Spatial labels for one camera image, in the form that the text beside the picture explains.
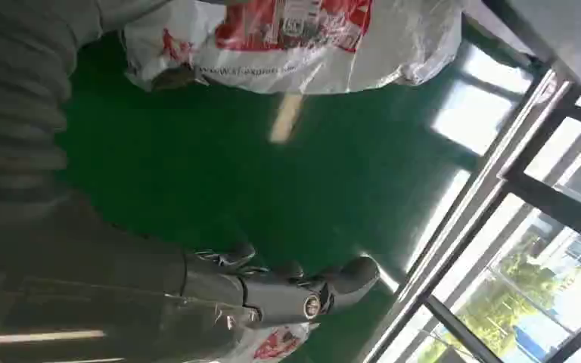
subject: green floor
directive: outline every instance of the green floor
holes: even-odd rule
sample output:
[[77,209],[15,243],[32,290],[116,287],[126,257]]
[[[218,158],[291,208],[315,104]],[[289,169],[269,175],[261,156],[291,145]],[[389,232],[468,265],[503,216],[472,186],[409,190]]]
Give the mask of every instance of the green floor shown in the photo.
[[[452,67],[417,88],[308,97],[289,141],[272,144],[282,96],[202,85],[147,94],[124,64],[114,37],[79,56],[64,177],[105,219],[170,243],[248,239],[267,263],[307,271],[366,252],[399,278],[450,178],[477,163],[430,128]],[[288,361],[352,361],[392,302],[379,284]]]

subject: fluorescent light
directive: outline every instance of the fluorescent light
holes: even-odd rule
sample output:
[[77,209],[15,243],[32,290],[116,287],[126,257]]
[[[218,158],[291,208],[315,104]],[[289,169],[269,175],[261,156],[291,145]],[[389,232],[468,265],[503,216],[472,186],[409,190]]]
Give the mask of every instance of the fluorescent light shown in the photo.
[[111,361],[125,361],[125,358],[87,359],[85,361],[46,361],[44,363],[105,363]]
[[272,125],[269,140],[275,144],[283,144],[288,141],[300,115],[303,95],[285,95],[279,105],[277,119]]
[[75,340],[105,337],[102,330],[61,331],[57,333],[0,335],[0,344],[45,342],[49,340]]
[[377,263],[377,261],[373,258],[373,256],[369,255],[366,252],[362,252],[359,255],[362,257],[368,257],[369,259],[372,259],[375,262],[375,265],[377,265],[377,270],[380,272],[380,280],[384,283],[384,285],[386,285],[386,287],[389,288],[391,293],[395,293],[397,291],[397,289],[399,288],[399,282],[395,281],[395,279],[390,277],[388,272],[386,272],[382,268],[382,266],[380,266],[380,264]]

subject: gray sleeve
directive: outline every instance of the gray sleeve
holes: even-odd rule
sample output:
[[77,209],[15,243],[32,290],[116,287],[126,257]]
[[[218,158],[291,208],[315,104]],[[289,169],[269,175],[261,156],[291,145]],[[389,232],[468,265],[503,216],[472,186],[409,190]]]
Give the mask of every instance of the gray sleeve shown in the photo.
[[81,45],[167,0],[0,0],[0,225],[51,213],[69,198],[54,134]]

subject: window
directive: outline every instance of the window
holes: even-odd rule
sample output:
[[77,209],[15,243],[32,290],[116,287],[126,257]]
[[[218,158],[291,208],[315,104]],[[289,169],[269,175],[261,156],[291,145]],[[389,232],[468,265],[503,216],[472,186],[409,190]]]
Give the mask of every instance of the window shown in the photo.
[[561,89],[375,361],[581,362],[581,88]]

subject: plastic bag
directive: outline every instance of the plastic bag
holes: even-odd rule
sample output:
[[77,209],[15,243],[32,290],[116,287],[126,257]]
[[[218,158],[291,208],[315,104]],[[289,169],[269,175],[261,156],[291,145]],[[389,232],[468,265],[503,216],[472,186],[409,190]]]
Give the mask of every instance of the plastic bag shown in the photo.
[[461,41],[458,0],[175,0],[123,30],[130,79],[168,69],[259,93],[419,85]]
[[214,361],[234,351],[254,311],[211,301],[24,278],[3,288],[0,363]]
[[216,363],[277,363],[309,339],[317,324],[290,324],[266,329],[246,329],[232,352]]

